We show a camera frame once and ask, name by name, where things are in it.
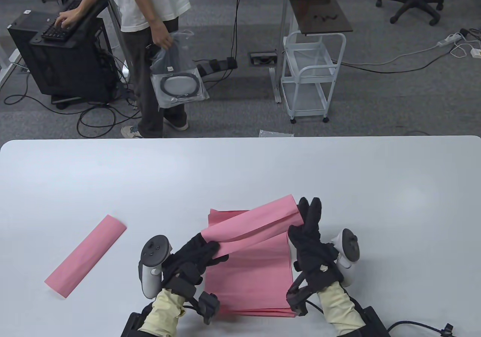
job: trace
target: black computer case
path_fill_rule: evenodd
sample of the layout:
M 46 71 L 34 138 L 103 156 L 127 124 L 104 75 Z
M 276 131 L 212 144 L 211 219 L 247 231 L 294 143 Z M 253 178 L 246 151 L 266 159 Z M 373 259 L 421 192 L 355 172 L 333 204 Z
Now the black computer case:
M 43 28 L 55 16 L 31 11 L 9 28 L 40 91 L 51 95 L 53 103 L 112 100 L 119 75 L 103 20 L 86 20 L 66 42 L 46 41 Z

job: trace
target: pink paper sheet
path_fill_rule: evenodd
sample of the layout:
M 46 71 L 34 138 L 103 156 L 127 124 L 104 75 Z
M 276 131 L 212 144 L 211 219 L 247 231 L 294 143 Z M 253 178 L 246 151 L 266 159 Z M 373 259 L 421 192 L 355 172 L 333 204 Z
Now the pink paper sheet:
M 126 229 L 122 222 L 107 215 L 45 283 L 67 298 Z
M 303 221 L 293 196 L 285 196 L 204 229 L 202 237 L 220 243 L 216 257 L 253 246 Z
M 244 212 L 212 209 L 209 227 L 223 224 L 241 213 Z M 285 232 L 231 253 L 228 261 L 209 267 L 206 272 L 206 291 L 218 296 L 220 313 L 224 314 L 294 317 L 286 301 L 291 284 L 290 252 Z

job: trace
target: yellow sleeve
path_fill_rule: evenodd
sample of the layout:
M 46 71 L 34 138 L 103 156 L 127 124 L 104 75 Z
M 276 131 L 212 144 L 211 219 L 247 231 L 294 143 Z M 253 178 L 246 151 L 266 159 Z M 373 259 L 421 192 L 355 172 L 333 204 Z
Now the yellow sleeve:
M 338 336 L 353 332 L 366 325 L 339 282 L 318 292 L 318 296 L 324 317 L 335 327 Z
M 152 311 L 146 317 L 139 331 L 158 337 L 175 337 L 178 319 L 185 314 L 182 305 L 185 298 L 163 289 L 152 304 Z

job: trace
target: chair base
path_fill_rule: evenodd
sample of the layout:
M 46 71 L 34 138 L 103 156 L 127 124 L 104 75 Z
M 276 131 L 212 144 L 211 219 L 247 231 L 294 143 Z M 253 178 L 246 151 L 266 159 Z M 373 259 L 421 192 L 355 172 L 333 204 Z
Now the chair base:
M 377 0 L 376 6 L 381 7 L 383 4 L 382 1 L 383 0 Z M 404 4 L 401 6 L 398 12 L 396 12 L 396 14 L 390 18 L 391 24 L 394 24 L 399 19 L 399 17 L 402 14 L 404 14 L 407 10 L 412 8 L 417 8 L 417 9 L 423 10 L 424 12 L 427 12 L 429 15 L 433 17 L 433 19 L 429 21 L 429 24 L 431 26 L 434 26 L 439 22 L 441 16 L 428 4 L 430 3 L 438 4 L 436 6 L 436 10 L 439 10 L 439 11 L 443 10 L 443 4 L 444 4 L 444 0 L 389 0 L 389 1 L 397 1 Z

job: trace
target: white vr controller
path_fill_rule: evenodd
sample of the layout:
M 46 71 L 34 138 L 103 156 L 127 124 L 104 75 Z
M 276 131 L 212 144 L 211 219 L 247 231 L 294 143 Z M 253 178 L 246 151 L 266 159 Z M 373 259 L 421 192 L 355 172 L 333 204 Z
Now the white vr controller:
M 350 286 L 354 280 L 354 266 L 360 257 L 357 237 L 351 230 L 345 228 L 331 242 L 339 252 L 336 265 L 344 276 L 341 285 Z
M 170 256 L 172 246 L 165 235 L 156 235 L 144 245 L 139 261 L 142 292 L 148 299 L 162 290 L 162 263 Z

